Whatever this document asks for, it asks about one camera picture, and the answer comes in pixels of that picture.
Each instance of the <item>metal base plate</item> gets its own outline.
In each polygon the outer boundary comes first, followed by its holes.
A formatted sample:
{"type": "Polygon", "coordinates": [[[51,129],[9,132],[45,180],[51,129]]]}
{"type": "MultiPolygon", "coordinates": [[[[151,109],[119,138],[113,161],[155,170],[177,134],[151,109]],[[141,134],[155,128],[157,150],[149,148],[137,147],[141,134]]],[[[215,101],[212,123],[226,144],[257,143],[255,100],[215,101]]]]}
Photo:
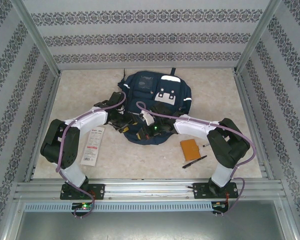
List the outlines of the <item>metal base plate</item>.
{"type": "Polygon", "coordinates": [[[237,184],[229,182],[222,193],[216,197],[210,190],[207,182],[196,182],[192,185],[194,192],[194,199],[225,199],[226,193],[229,193],[229,199],[236,199],[238,197],[237,184]]]}
{"type": "MultiPolygon", "coordinates": [[[[104,184],[89,184],[89,193],[94,196],[95,200],[103,200],[105,195],[104,184]]],[[[90,200],[90,197],[69,188],[68,184],[63,184],[60,193],[61,200],[90,200]]]]}

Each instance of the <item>black pen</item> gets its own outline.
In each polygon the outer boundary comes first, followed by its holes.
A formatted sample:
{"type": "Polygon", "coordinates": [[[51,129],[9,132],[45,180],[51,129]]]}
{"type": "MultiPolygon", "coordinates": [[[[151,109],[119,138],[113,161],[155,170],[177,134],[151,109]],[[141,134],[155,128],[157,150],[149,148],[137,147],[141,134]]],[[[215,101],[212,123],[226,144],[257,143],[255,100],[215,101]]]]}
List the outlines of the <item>black pen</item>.
{"type": "Polygon", "coordinates": [[[188,164],[184,165],[182,168],[183,168],[183,169],[186,169],[186,168],[190,167],[192,164],[194,164],[194,163],[196,163],[196,162],[198,162],[198,161],[200,161],[201,159],[204,159],[204,158],[206,158],[206,157],[207,157],[207,155],[202,156],[202,157],[198,158],[197,160],[194,160],[194,161],[192,161],[192,162],[189,162],[188,164]]]}

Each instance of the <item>orange notebook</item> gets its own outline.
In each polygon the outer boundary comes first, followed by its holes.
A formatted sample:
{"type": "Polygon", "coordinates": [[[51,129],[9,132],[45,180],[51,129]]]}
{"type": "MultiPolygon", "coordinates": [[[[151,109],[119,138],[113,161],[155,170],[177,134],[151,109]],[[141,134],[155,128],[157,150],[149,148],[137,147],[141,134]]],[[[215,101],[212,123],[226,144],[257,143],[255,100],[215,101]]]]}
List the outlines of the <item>orange notebook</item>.
{"type": "Polygon", "coordinates": [[[186,161],[199,159],[199,147],[194,139],[184,140],[180,142],[184,157],[186,161]]]}

